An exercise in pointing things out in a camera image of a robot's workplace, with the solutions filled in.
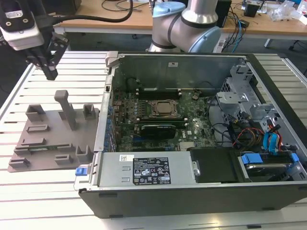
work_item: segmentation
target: blue latch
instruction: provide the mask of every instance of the blue latch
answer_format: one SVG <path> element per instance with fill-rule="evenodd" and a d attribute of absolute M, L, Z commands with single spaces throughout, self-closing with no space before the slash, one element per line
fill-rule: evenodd
<path fill-rule="evenodd" d="M 263 160 L 259 153 L 245 153 L 241 157 L 244 164 L 261 164 Z"/>
<path fill-rule="evenodd" d="M 299 158 L 298 158 L 296 153 L 291 153 L 291 157 L 292 157 L 294 162 L 299 161 Z"/>
<path fill-rule="evenodd" d="M 269 150 L 274 156 L 277 155 L 276 144 L 278 135 L 276 133 L 266 132 L 263 137 L 263 147 L 265 150 Z"/>
<path fill-rule="evenodd" d="M 87 176 L 87 168 L 76 168 L 76 176 Z"/>

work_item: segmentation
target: power cord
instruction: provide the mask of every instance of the power cord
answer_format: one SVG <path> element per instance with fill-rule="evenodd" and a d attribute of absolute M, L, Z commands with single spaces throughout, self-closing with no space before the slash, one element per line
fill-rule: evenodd
<path fill-rule="evenodd" d="M 130 0 L 130 8 L 129 12 L 125 17 L 113 19 L 113 18 L 103 18 L 103 17 L 96 17 L 96 16 L 88 16 L 88 15 L 69 15 L 63 17 L 54 17 L 53 25 L 58 23 L 62 23 L 64 21 L 75 20 L 75 19 L 84 19 L 84 20 L 93 20 L 93 21 L 100 21 L 100 22 L 107 22 L 107 23 L 121 23 L 126 21 L 128 18 L 131 17 L 133 12 L 133 0 Z"/>
<path fill-rule="evenodd" d="M 126 2 L 126 0 L 122 0 L 122 1 L 119 1 L 118 3 L 116 3 L 115 6 L 116 6 L 119 10 L 113 10 L 113 9 L 109 9 L 109 8 L 105 7 L 104 4 L 105 4 L 106 1 L 108 1 L 108 0 L 104 0 L 104 1 L 101 3 L 101 7 L 102 7 L 103 9 L 105 9 L 106 11 L 123 12 L 123 11 L 128 11 L 128 10 L 130 10 L 130 8 L 123 8 L 123 7 L 121 7 L 121 6 L 119 5 L 119 4 L 122 3 L 122 2 Z M 141 5 L 134 6 L 133 9 L 136 9 L 136 8 L 138 8 L 138 7 L 140 7 L 140 6 L 147 5 L 147 4 L 148 4 L 148 3 L 146 2 L 146 3 L 143 3 L 143 4 L 141 4 Z"/>

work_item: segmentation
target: motherboard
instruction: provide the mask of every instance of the motherboard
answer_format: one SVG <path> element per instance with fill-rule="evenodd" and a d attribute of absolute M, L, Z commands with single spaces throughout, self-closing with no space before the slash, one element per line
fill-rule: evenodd
<path fill-rule="evenodd" d="M 216 146 L 208 125 L 207 101 L 197 91 L 166 99 L 115 92 L 113 95 L 116 151 L 186 151 Z"/>

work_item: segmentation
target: cpu socket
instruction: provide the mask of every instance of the cpu socket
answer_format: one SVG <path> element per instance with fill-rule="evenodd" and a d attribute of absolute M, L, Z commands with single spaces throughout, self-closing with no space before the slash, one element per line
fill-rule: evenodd
<path fill-rule="evenodd" d="M 152 106 L 151 116 L 177 116 L 177 102 L 174 100 L 160 100 L 150 102 Z"/>

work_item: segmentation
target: sticker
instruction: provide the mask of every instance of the sticker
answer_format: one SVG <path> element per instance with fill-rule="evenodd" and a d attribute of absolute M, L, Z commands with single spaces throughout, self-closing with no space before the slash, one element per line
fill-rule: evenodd
<path fill-rule="evenodd" d="M 135 185 L 171 184 L 168 157 L 133 158 Z"/>
<path fill-rule="evenodd" d="M 169 62 L 168 67 L 178 67 L 178 62 Z"/>
<path fill-rule="evenodd" d="M 120 155 L 119 161 L 133 161 L 134 155 Z"/>
<path fill-rule="evenodd" d="M 5 13 L 5 16 L 7 18 L 20 18 L 23 16 L 23 11 L 12 11 L 12 12 L 7 12 Z"/>

